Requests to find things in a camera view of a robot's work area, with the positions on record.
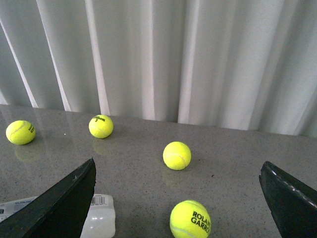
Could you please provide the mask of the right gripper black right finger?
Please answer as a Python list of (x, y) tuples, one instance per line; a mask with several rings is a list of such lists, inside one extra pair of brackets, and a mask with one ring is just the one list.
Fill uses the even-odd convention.
[(266, 161), (259, 175), (264, 198), (283, 238), (317, 236), (317, 191)]

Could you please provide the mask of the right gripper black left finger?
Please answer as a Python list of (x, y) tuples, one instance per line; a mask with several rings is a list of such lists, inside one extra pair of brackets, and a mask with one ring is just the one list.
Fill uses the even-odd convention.
[(88, 159), (0, 224), (2, 238), (78, 238), (94, 195), (96, 166)]

